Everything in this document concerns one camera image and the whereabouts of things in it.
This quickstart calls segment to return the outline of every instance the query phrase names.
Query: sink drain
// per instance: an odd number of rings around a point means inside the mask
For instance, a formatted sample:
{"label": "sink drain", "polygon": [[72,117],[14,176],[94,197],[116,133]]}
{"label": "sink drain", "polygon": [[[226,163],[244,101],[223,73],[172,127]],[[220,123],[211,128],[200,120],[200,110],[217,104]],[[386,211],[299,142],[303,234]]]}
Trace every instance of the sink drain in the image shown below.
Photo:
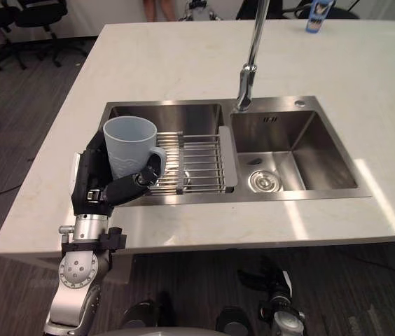
{"label": "sink drain", "polygon": [[273,193],[282,187],[280,178],[267,170],[254,172],[249,179],[249,186],[255,193]]}

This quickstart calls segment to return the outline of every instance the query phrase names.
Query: mug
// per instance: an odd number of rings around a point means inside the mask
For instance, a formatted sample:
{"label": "mug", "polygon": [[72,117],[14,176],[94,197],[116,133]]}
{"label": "mug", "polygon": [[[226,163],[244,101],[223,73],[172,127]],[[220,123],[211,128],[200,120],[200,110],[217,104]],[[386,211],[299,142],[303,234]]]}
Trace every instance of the mug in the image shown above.
{"label": "mug", "polygon": [[109,163],[114,180],[140,172],[152,155],[160,158],[160,175],[165,172],[167,154],[155,147],[157,127],[140,117],[123,116],[106,121],[103,126]]}

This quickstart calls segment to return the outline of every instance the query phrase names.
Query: faucet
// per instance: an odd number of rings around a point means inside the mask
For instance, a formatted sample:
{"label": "faucet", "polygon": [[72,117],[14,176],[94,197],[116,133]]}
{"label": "faucet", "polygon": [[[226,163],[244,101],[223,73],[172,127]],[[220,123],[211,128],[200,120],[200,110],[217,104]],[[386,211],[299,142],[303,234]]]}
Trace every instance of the faucet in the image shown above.
{"label": "faucet", "polygon": [[240,73],[240,92],[238,93],[237,102],[235,104],[235,112],[246,112],[252,101],[252,86],[254,85],[256,72],[255,58],[260,45],[261,33],[263,32],[263,25],[266,20],[266,14],[268,13],[268,7],[269,0],[258,1],[249,58],[247,59],[247,63],[242,66]]}

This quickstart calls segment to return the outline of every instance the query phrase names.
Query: kitchen island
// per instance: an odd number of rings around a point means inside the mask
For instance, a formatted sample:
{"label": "kitchen island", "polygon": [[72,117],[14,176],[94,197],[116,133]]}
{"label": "kitchen island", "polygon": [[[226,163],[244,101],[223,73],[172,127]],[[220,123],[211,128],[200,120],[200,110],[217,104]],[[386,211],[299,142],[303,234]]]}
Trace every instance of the kitchen island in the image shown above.
{"label": "kitchen island", "polygon": [[[395,240],[395,22],[265,23],[253,97],[315,96],[371,197],[118,207],[119,253]],[[109,24],[99,35],[0,231],[0,255],[60,256],[71,163],[107,102],[232,99],[252,21]]]}

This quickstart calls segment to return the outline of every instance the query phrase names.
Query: bottle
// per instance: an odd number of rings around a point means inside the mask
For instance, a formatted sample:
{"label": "bottle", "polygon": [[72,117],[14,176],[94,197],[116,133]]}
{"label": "bottle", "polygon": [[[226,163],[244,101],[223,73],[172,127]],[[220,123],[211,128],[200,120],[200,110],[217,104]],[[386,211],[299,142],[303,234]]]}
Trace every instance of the bottle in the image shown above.
{"label": "bottle", "polygon": [[316,34],[321,29],[322,22],[325,20],[332,5],[333,0],[314,0],[312,2],[306,28],[307,32]]}

